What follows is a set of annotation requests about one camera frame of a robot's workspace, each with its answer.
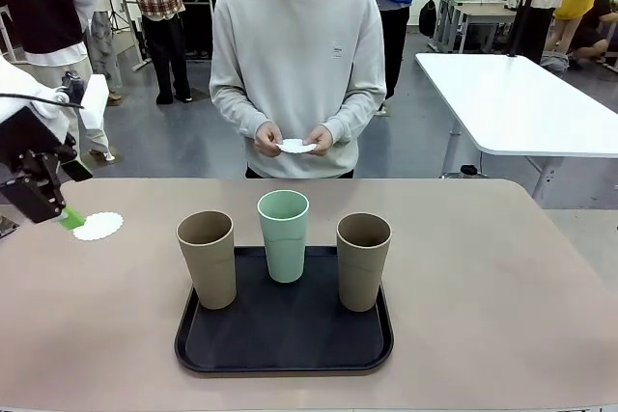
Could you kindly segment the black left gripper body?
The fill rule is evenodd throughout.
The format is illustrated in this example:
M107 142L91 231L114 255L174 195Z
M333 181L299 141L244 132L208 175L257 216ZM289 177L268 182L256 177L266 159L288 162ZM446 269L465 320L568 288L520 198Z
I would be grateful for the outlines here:
M45 125L28 107L23 107L1 123L1 163L16 166L30 155L52 153L67 139Z

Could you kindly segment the person's right hand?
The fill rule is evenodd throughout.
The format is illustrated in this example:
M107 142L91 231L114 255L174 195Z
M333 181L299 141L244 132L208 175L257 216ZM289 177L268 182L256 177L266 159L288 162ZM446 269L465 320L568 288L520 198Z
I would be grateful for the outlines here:
M280 146L283 138L279 127L273 122L265 122L256 131L254 146L260 154L266 157L276 157L281 154Z

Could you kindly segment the person's left hand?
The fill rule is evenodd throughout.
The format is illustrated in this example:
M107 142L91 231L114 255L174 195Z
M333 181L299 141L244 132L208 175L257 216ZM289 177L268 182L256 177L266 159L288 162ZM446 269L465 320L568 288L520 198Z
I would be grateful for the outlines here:
M333 137L328 128L320 124L304 139L303 145L313 147L310 154L325 156L333 145Z

